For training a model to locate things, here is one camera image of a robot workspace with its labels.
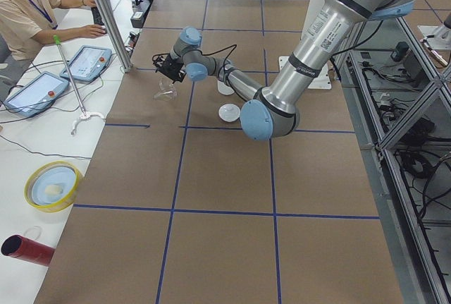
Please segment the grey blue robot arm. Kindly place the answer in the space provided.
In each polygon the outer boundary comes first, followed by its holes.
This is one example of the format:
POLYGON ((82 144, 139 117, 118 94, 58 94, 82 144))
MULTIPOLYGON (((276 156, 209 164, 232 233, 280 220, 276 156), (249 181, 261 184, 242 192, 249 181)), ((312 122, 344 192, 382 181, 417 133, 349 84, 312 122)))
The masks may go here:
POLYGON ((154 55, 157 71, 173 82, 214 76, 244 100, 240 124, 253 140, 268 140, 293 132, 300 122, 298 99, 337 53, 355 24, 405 16, 414 0, 324 0, 312 24, 288 57, 273 83, 260 85, 227 59, 204 55, 202 36, 193 27, 184 28, 172 50, 154 55))

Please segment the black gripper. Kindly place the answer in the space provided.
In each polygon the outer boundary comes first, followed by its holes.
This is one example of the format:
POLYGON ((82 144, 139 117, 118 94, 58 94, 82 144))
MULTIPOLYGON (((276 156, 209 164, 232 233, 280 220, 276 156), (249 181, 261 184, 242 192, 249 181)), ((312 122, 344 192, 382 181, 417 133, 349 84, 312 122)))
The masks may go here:
POLYGON ((167 78, 173 79, 174 82, 182 82, 186 76, 186 72, 182 70, 183 64, 179 63, 177 59, 173 59, 171 55, 168 55, 165 60, 166 72, 164 75, 167 78))

